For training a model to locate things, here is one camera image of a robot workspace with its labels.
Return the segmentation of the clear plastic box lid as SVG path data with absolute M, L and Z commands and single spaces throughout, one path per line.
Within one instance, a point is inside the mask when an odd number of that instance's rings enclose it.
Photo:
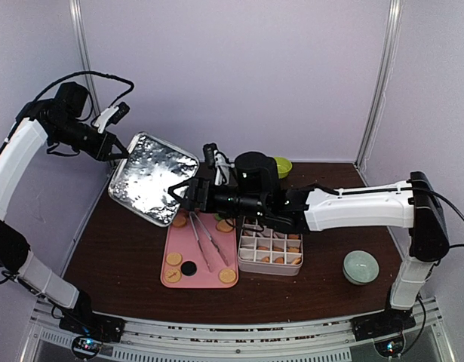
M 167 191 L 197 174 L 198 157 L 146 132 L 134 135 L 128 152 L 112 175 L 109 197 L 146 221 L 168 227 L 180 204 Z

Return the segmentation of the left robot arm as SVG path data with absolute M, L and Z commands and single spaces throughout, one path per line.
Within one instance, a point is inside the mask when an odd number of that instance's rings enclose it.
M 88 89 L 74 81 L 62 83 L 50 98 L 38 95 L 27 103 L 17 116 L 14 126 L 0 148 L 0 268 L 8 280 L 22 284 L 63 312 L 63 321 L 70 322 L 83 335 L 91 335 L 99 326 L 86 292 L 64 281 L 32 251 L 29 242 L 7 222 L 8 211 L 23 195 L 34 157 L 44 146 L 54 154 L 58 146 L 69 146 L 74 155 L 86 153 L 96 161 L 126 158 L 128 151 L 109 132 L 130 108 L 121 97 L 114 100 L 93 121 L 81 119 Z

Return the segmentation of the lilac divided storage box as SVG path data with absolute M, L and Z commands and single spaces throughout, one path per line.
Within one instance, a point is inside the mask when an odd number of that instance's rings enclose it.
M 244 218 L 238 242 L 241 272 L 292 277 L 303 265 L 303 236 L 277 232 Z

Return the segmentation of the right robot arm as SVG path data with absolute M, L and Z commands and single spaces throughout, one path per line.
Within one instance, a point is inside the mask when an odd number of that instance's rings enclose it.
M 450 243 L 443 207 L 427 176 L 385 186 L 331 189 L 318 183 L 283 189 L 277 162 L 260 152 L 245 152 L 229 164 L 236 184 L 224 179 L 222 164 L 210 159 L 217 180 L 192 177 L 168 188 L 182 208 L 218 213 L 225 218 L 246 216 L 284 234 L 305 235 L 347 227 L 391 226 L 408 230 L 410 246 L 389 294 L 389 307 L 377 316 L 384 333 L 406 320 L 435 262 L 447 255 Z

